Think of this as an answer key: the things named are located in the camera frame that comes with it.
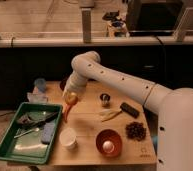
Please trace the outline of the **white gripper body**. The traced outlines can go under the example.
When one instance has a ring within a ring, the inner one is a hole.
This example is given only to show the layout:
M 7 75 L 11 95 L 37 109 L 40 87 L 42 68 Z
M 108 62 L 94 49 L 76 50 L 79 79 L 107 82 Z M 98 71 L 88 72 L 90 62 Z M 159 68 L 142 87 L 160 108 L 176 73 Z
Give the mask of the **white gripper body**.
M 78 98 L 81 98 L 85 92 L 87 79 L 78 74 L 71 74 L 68 78 L 63 95 L 75 93 Z

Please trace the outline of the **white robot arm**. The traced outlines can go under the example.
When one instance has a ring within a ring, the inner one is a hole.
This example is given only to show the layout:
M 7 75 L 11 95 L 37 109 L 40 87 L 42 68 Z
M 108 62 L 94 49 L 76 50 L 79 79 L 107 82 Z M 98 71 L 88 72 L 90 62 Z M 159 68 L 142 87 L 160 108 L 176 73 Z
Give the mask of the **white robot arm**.
M 75 56 L 64 91 L 82 94 L 89 79 L 107 84 L 158 115 L 157 171 L 193 171 L 193 88 L 160 84 L 100 64 L 89 51 Z

